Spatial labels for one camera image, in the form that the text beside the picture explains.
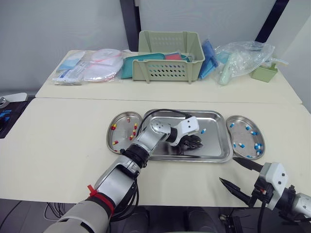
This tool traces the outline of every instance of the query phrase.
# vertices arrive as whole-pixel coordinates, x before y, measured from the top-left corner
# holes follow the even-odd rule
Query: gray wall
[[[142,30],[198,32],[213,46],[255,40],[275,0],[140,0]]]
[[[68,50],[127,49],[118,0],[1,0],[0,94],[34,94]]]
[[[267,42],[276,57],[289,62],[278,66],[311,112],[311,1],[290,0]]]

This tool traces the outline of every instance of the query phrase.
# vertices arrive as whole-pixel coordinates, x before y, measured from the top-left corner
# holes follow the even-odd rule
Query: plastic basket
[[[133,80],[188,81],[198,79],[201,65],[205,60],[198,33],[192,32],[150,32],[139,33],[139,52],[171,53],[194,55],[193,62],[184,60],[133,61]]]

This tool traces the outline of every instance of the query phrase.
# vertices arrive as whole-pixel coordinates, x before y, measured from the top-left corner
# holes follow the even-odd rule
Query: pill
[[[116,127],[117,127],[117,124],[113,124],[113,125],[111,126],[111,129],[112,129],[112,130],[115,130]]]

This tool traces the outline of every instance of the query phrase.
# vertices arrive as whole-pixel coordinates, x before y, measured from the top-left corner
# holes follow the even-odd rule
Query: white table
[[[300,104],[199,103],[126,100],[34,99],[0,141],[0,198],[79,202],[87,185],[117,158],[106,131],[123,111],[143,115],[153,108],[205,109],[227,119],[243,115],[260,128],[265,155],[258,163],[281,162],[290,184],[311,194],[311,117]],[[251,194],[258,177],[234,161],[223,164],[149,161],[138,179],[141,205],[245,206],[219,181]]]
[[[69,51],[66,57],[76,51]],[[280,72],[269,83],[244,75],[234,78],[227,86],[220,86],[211,78],[192,84],[187,82],[151,82],[147,84],[143,81],[134,82],[132,79],[127,79],[121,82],[85,83],[82,86],[57,86],[52,81],[53,73],[36,94],[37,98],[302,103]]]

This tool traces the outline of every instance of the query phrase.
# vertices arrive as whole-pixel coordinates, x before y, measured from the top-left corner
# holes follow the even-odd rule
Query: stainless steel tray
[[[263,156],[265,143],[263,136],[254,122],[244,116],[231,116],[227,119],[227,128],[231,136],[231,145],[236,155],[255,160]],[[255,148],[255,143],[261,144],[260,149]]]
[[[110,123],[106,142],[108,148],[116,153],[120,154],[120,149],[127,149],[133,141],[129,140],[129,137],[133,134],[134,124],[138,126],[141,122],[141,116],[136,112],[124,112],[117,115]],[[112,125],[116,124],[115,130],[112,130]]]
[[[183,155],[177,147],[172,147],[165,142],[160,142],[149,160],[191,161],[191,162],[226,162],[231,159],[233,150],[230,145],[229,134],[225,120],[217,112],[205,110],[181,110],[196,116],[199,121],[200,131],[197,136],[202,139],[203,146],[195,150],[187,150]],[[177,125],[184,118],[173,112],[156,112],[150,115],[144,125],[152,119],[158,119],[172,126]]]

